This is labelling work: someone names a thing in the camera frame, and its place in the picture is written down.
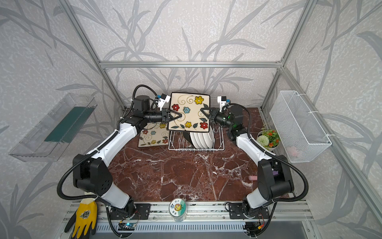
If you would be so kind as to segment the floral square plate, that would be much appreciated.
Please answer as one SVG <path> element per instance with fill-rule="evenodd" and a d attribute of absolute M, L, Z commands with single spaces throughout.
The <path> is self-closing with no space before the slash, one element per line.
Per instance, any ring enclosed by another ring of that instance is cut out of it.
<path fill-rule="evenodd" d="M 168 145 L 169 131 L 167 124 L 161 122 L 149 123 L 139 135 L 138 147 L 153 147 Z"/>

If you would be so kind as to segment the black square plate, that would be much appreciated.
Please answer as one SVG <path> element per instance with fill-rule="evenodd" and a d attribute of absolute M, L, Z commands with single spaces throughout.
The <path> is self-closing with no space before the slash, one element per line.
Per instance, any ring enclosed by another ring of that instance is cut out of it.
<path fill-rule="evenodd" d="M 210 95 L 173 92 L 170 109 L 182 114 L 180 119 L 168 123 L 170 131 L 209 132 L 210 121 L 200 120 L 200 109 L 210 107 Z"/>
<path fill-rule="evenodd" d="M 193 145 L 190 133 L 187 131 L 184 131 L 182 132 L 182 135 L 183 135 L 183 138 L 191 145 L 191 147 L 193 147 L 194 145 Z"/>

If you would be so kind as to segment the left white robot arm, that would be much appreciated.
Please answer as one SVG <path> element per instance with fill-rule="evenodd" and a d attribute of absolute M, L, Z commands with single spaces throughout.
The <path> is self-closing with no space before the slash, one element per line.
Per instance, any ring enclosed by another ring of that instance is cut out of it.
<path fill-rule="evenodd" d="M 133 99 L 131 110 L 123 116 L 117 129 L 93 151 L 86 155 L 77 155 L 73 160 L 73 184 L 95 199 L 108 206 L 123 209 L 133 208 L 133 200 L 113 182 L 109 165 L 117 153 L 151 122 L 168 123 L 179 119 L 181 114 L 173 116 L 173 111 L 164 105 L 170 101 L 168 95 L 161 95 L 151 107 L 148 96 L 137 96 Z"/>

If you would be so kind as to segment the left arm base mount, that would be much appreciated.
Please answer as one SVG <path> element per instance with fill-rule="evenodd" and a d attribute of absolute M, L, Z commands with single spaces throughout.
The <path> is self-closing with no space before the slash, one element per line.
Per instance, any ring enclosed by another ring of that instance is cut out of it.
<path fill-rule="evenodd" d="M 147 220 L 150 214 L 151 204 L 134 203 L 128 204 L 125 208 L 119 209 L 111 207 L 109 210 L 109 218 L 111 220 Z"/>

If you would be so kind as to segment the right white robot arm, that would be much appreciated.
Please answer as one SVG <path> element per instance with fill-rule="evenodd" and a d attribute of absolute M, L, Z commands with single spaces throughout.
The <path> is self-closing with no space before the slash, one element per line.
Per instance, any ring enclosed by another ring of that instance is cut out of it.
<path fill-rule="evenodd" d="M 265 207 L 294 190 L 290 168 L 256 142 L 250 130 L 243 125 L 242 107 L 235 105 L 227 114 L 219 108 L 201 108 L 201 112 L 210 121 L 226 127 L 229 139 L 257 165 L 258 186 L 243 200 L 246 210 Z"/>

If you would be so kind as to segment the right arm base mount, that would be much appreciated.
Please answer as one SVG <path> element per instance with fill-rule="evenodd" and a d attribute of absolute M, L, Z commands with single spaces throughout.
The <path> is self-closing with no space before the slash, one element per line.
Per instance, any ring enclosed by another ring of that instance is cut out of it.
<path fill-rule="evenodd" d="M 232 203 L 226 202 L 224 204 L 226 211 L 229 213 L 229 218 L 232 220 L 244 220 L 244 219 L 253 219 L 254 216 L 250 217 L 245 215 L 244 207 L 242 203 Z"/>

